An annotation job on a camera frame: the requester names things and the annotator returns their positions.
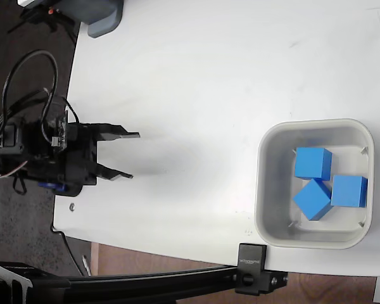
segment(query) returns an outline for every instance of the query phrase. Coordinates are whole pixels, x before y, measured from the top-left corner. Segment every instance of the white tray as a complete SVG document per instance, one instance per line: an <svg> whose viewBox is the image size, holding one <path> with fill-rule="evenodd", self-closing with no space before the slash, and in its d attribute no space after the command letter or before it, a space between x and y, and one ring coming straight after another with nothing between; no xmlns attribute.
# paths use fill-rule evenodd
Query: white tray
<svg viewBox="0 0 380 304"><path fill-rule="evenodd" d="M294 176L295 149L323 147L332 152L333 175L368 178L365 208L334 206L319 221L309 221L293 201L307 180ZM356 245L372 220L374 142L353 119L280 123L263 137L258 154L255 224L269 244L282 247L345 249Z"/></svg>

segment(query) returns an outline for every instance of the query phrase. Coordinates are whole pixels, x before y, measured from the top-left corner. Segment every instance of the wooden floor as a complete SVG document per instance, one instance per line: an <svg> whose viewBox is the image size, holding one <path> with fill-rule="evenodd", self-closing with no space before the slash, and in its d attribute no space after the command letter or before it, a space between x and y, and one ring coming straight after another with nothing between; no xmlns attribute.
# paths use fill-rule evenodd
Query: wooden floor
<svg viewBox="0 0 380 304"><path fill-rule="evenodd" d="M150 255L105 245L92 247L93 274L144 274L197 269L212 264ZM209 294L179 301L183 304L252 303L372 303L375 277L289 274L288 286L259 297L234 291Z"/></svg>

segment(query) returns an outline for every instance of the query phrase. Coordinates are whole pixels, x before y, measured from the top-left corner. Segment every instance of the black cable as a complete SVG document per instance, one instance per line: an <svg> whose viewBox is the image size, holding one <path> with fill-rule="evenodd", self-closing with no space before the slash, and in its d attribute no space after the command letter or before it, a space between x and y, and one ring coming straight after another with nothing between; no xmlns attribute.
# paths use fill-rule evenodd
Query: black cable
<svg viewBox="0 0 380 304"><path fill-rule="evenodd" d="M68 240L66 239L66 236L65 236L65 233L63 233L63 231L57 231L55 230L55 227L53 227L53 221L52 221L52 224L51 224L51 232L53 234L60 234L62 236L62 240L66 246L66 249L68 250L68 253L70 255L70 258L72 259L73 263L75 264L76 268L77 268L77 271L79 272L79 274L84 277L84 274L83 274L83 271L82 269L80 269L78 263L76 262L76 259L75 257L73 256L73 253L69 247L69 243L68 243Z"/></svg>
<svg viewBox="0 0 380 304"><path fill-rule="evenodd" d="M72 108L72 106L70 105L69 101L68 101L65 97L63 97L63 96L59 96L59 97L60 97L60 98L63 100L63 102L68 106L68 108L70 109L70 111L71 111L72 114L74 115L76 122L79 124L79 123L80 123L79 118L78 118L78 116L77 116L75 110L74 110L74 109Z"/></svg>
<svg viewBox="0 0 380 304"><path fill-rule="evenodd" d="M11 81L13 80L14 75L17 73L17 71L19 71L19 69L21 68L21 66L25 62L27 62L29 59L36 57L36 56L39 56L39 55L45 56L47 59L49 59L49 61L51 62L53 73L54 73L52 89L49 92L49 97L48 97L48 100L44 106L44 109L42 111L42 117L41 117L42 135L44 136L44 138L47 142L51 143L51 140L48 138L48 136L45 133L44 123L45 123L46 116L48 114L49 106L51 105L51 102L52 102L52 99L54 97L56 88L58 86L58 65L56 63L54 56L50 52L45 51L45 50L41 50L41 49L29 52L28 54L23 56L21 59L19 59L7 76L6 82L4 83L4 87L3 87L3 94L1 96L1 103L2 103L2 108L3 108L3 114L2 114L3 122L0 126L0 135L1 135L1 133L3 133L4 127L7 124L7 119L8 119L8 117L7 117L7 94L8 94L8 88L11 84Z"/></svg>
<svg viewBox="0 0 380 304"><path fill-rule="evenodd" d="M46 98L41 98L41 99L31 99L34 96L38 95L39 93L46 93L47 97ZM15 103L13 103L7 111L7 119L11 118L15 114L21 112L22 110L25 110L27 108L30 108L31 106L38 105L39 103L43 103L48 99L49 93L46 89L39 89L34 92L28 93L21 97L19 100L17 100ZM3 122L3 116L0 116L0 127Z"/></svg>

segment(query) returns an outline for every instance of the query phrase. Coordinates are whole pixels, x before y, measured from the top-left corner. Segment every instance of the white table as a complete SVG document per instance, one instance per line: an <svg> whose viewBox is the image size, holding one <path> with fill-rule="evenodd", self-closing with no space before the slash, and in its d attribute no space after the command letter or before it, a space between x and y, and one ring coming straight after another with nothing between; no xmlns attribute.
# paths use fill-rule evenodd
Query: white table
<svg viewBox="0 0 380 304"><path fill-rule="evenodd" d="M380 1L126 0L121 24L82 26L69 102L82 122L141 139L102 142L134 174L56 198L66 235L237 264L254 224L257 151L279 122L355 118L376 145L374 215L348 250L268 248L266 268L380 276ZM69 210L75 203L75 211Z"/></svg>

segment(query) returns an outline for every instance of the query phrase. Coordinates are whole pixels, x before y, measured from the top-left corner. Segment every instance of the foam cube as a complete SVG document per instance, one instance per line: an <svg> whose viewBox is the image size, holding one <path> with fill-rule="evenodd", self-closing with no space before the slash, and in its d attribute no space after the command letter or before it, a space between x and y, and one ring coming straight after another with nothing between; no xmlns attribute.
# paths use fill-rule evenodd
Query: foam cube
<svg viewBox="0 0 380 304"><path fill-rule="evenodd" d="M310 180L293 200L309 220L319 220L332 208L331 192L320 180Z"/></svg>
<svg viewBox="0 0 380 304"><path fill-rule="evenodd" d="M324 148L297 148L294 175L301 179L331 178L332 153Z"/></svg>
<svg viewBox="0 0 380 304"><path fill-rule="evenodd" d="M332 206L365 207L367 179L362 176L335 175Z"/></svg>

